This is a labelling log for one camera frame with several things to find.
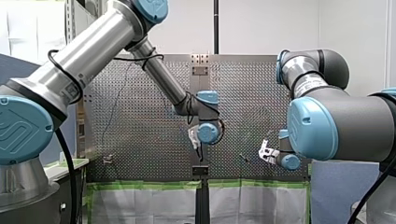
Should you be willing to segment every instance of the wire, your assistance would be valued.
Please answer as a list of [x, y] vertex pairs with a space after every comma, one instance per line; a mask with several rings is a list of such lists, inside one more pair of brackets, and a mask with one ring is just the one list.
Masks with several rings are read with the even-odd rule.
[[70, 103], [70, 105], [77, 103], [79, 100], [81, 100], [82, 98], [82, 93], [83, 93], [83, 89], [81, 88], [81, 86], [79, 85], [78, 81], [72, 76], [70, 75], [70, 73], [68, 73], [66, 70], [64, 70], [60, 64], [58, 64], [52, 57], [53, 53], [57, 53], [59, 52], [59, 50], [57, 49], [51, 49], [47, 56], [49, 57], [49, 61], [53, 63], [53, 65], [58, 68], [59, 70], [61, 70], [62, 73], [64, 73], [65, 76], [67, 76], [68, 78], [70, 78], [70, 80], [72, 80], [72, 82], [77, 86], [78, 89], [78, 98], [74, 101], [72, 101]]
[[114, 58], [114, 60], [124, 61], [124, 62], [142, 62], [142, 61], [144, 61], [143, 64], [142, 64], [142, 70], [146, 72], [146, 64], [147, 64], [147, 62], [150, 59], [156, 58], [156, 57], [161, 57], [161, 60], [163, 60], [165, 56], [163, 54], [154, 54], [154, 55], [148, 56], [146, 58], [140, 58], [140, 59], [126, 59], [126, 58], [117, 58], [116, 57], [116, 58]]
[[[372, 96], [377, 96], [381, 98], [385, 98], [387, 100], [392, 101], [394, 104], [396, 104], [396, 98], [393, 96], [387, 94], [387, 93], [375, 93]], [[393, 156], [393, 159], [391, 160], [390, 164], [387, 166], [385, 169], [384, 173], [374, 182], [374, 184], [370, 187], [370, 189], [364, 194], [363, 198], [359, 202], [358, 206], [356, 207], [355, 211], [353, 212], [352, 216], [349, 218], [349, 221], [347, 224], [354, 224], [356, 221], [356, 218], [358, 217], [359, 212], [363, 208], [363, 206], [367, 203], [369, 198], [373, 195], [373, 193], [379, 188], [379, 186], [385, 181], [385, 179], [388, 177], [389, 173], [392, 171], [392, 169], [396, 166], [396, 155]]]
[[81, 175], [82, 175], [82, 179], [81, 179], [81, 188], [80, 188], [80, 192], [79, 192], [79, 204], [78, 204], [78, 210], [77, 210], [77, 221], [78, 223], [82, 223], [82, 196], [83, 196], [83, 191], [84, 191], [84, 186], [85, 186], [85, 181], [86, 181], [86, 173], [87, 173], [87, 169], [83, 168]]
[[64, 135], [62, 134], [61, 129], [55, 131], [56, 136], [58, 137], [58, 141], [61, 144], [62, 151], [64, 152], [64, 157], [67, 162], [67, 169], [70, 175], [70, 191], [72, 196], [72, 205], [71, 205], [71, 216], [70, 216], [70, 224], [76, 224], [77, 221], [77, 182], [76, 182], [76, 171], [74, 169], [74, 164], [72, 160], [72, 155], [70, 154], [69, 148], [64, 140]]
[[129, 71], [129, 69], [131, 68], [131, 66], [132, 66], [132, 63], [130, 63], [130, 64], [128, 65], [128, 67], [127, 67], [127, 69], [126, 69], [126, 71], [125, 71], [125, 74], [124, 74], [125, 79], [124, 79], [123, 86], [121, 87], [121, 89], [120, 89], [119, 92], [117, 93], [116, 100], [115, 100], [115, 102], [114, 102], [114, 105], [113, 105], [112, 108], [111, 108], [110, 119], [108, 120], [108, 123], [107, 123], [107, 125], [106, 125], [106, 127], [105, 127], [105, 130], [102, 132], [102, 136], [101, 136], [101, 144], [102, 144], [102, 146], [104, 145], [104, 142], [105, 142], [105, 134], [106, 134], [108, 128], [110, 127], [111, 121], [113, 120], [113, 117], [114, 117], [114, 113], [116, 112], [116, 107], [117, 107], [117, 104], [118, 104], [118, 102], [119, 102], [120, 95], [121, 95], [123, 89], [125, 89], [125, 87], [126, 87], [126, 85], [127, 85], [128, 71]]
[[385, 181], [385, 179], [388, 177], [390, 171], [394, 168], [395, 165], [396, 165], [396, 157], [393, 158], [392, 162], [388, 165], [388, 167], [384, 171], [384, 173], [375, 181], [375, 183], [370, 187], [370, 189], [363, 196], [363, 198], [361, 199], [361, 202], [358, 204], [358, 207], [356, 207], [355, 211], [353, 212], [353, 214], [350, 217], [347, 224], [355, 223], [356, 218], [358, 217], [358, 214], [361, 211], [361, 209], [363, 208], [363, 206], [366, 204], [368, 199], [373, 195], [373, 193], [378, 189], [378, 187]]

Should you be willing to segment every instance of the black rod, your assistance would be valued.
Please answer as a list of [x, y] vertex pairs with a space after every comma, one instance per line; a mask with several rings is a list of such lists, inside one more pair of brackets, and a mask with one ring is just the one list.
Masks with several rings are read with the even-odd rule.
[[215, 54], [219, 54], [219, 0], [214, 0], [215, 2]]

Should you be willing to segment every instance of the white wall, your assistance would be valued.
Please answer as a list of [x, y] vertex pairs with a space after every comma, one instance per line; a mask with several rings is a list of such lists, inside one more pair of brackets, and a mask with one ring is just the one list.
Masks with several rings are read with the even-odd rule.
[[275, 54], [318, 47], [318, 0], [220, 0], [219, 51]]
[[170, 0], [166, 20], [148, 34], [162, 53], [213, 52], [213, 0]]
[[[163, 53], [213, 53], [213, 0], [170, 0], [168, 18], [149, 38]], [[318, 0], [219, 1], [221, 54], [317, 47]]]
[[320, 0], [319, 46], [346, 58], [353, 95], [386, 86], [388, 0]]
[[64, 46], [63, 2], [0, 1], [0, 53], [43, 63]]

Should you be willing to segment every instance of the blue joint cap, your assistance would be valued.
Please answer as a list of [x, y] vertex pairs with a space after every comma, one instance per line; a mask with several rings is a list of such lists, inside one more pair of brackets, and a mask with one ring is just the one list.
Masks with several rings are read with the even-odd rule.
[[168, 15], [167, 0], [134, 0], [134, 6], [150, 22], [159, 24]]
[[276, 58], [276, 83], [280, 84], [280, 85], [284, 85], [285, 83], [283, 82], [283, 74], [282, 74], [282, 68], [281, 68], [281, 63], [282, 63], [282, 59], [283, 56], [289, 52], [288, 50], [284, 49], [282, 50], [282, 52], [280, 52], [277, 55]]
[[0, 165], [29, 161], [50, 143], [53, 123], [41, 105], [0, 95]]
[[284, 139], [289, 137], [289, 131], [287, 129], [282, 129], [279, 131], [279, 139]]
[[382, 92], [387, 93], [392, 96], [396, 96], [396, 87], [384, 89], [384, 90], [382, 90]]
[[217, 91], [198, 91], [197, 97], [201, 101], [210, 105], [219, 104], [219, 94]]
[[300, 164], [300, 159], [292, 154], [285, 156], [281, 161], [282, 167], [290, 171], [295, 171], [300, 168]]
[[332, 159], [338, 149], [338, 132], [326, 107], [311, 97], [293, 100], [288, 110], [289, 140], [299, 155], [318, 161]]
[[198, 128], [198, 138], [204, 144], [212, 144], [219, 138], [219, 129], [212, 123], [203, 123]]

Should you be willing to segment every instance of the perforated metal panel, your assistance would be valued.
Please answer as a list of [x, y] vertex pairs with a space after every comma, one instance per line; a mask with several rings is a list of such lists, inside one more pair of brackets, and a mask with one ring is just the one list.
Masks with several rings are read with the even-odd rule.
[[[190, 55], [166, 55], [165, 64], [187, 90]], [[276, 85], [275, 56], [210, 56], [210, 86], [220, 95], [226, 134], [210, 147], [210, 178], [301, 180], [302, 170], [287, 172], [258, 158], [262, 139], [270, 147], [285, 127], [288, 92]], [[192, 151], [186, 118], [140, 67], [112, 62], [86, 90], [87, 150], [94, 152], [89, 181], [111, 179], [190, 180]], [[104, 164], [103, 157], [113, 156]]]
[[264, 138], [278, 148], [286, 128], [289, 91], [276, 84], [274, 56], [212, 56], [211, 89], [219, 92], [224, 139], [208, 151], [210, 178], [293, 180], [307, 177], [307, 161], [295, 172], [263, 162], [258, 150]]

